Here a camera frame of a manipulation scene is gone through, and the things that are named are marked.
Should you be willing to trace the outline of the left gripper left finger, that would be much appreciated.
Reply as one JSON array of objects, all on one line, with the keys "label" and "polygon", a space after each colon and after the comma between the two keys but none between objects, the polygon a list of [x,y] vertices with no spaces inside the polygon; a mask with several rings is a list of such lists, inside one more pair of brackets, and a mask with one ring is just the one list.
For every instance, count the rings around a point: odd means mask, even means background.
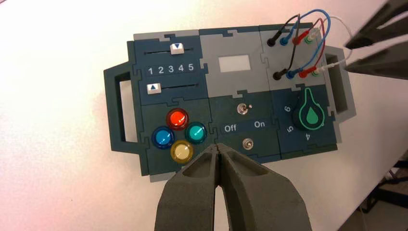
[{"label": "left gripper left finger", "polygon": [[215,189],[219,185],[219,152],[212,144],[164,186],[154,229],[156,231],[212,231]]}]

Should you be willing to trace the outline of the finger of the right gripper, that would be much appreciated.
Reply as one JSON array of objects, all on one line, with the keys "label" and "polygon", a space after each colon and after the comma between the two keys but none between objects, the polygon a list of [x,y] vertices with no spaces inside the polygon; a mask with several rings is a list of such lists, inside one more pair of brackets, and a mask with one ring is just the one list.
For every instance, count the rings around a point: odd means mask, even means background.
[{"label": "finger of the right gripper", "polygon": [[351,73],[407,80],[408,44],[398,43],[348,64]]},{"label": "finger of the right gripper", "polygon": [[404,17],[387,26],[382,26],[390,19],[408,11],[406,0],[388,0],[368,20],[364,26],[345,44],[348,49],[371,46],[377,42],[396,38],[408,33],[408,18]]}]

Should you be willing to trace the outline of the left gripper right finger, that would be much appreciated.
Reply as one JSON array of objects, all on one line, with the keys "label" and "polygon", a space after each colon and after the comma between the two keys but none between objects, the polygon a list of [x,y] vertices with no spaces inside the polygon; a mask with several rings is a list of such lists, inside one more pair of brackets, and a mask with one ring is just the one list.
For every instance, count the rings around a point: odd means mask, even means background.
[{"label": "left gripper right finger", "polygon": [[220,187],[231,231],[310,231],[306,205],[277,172],[225,144],[218,145]]}]

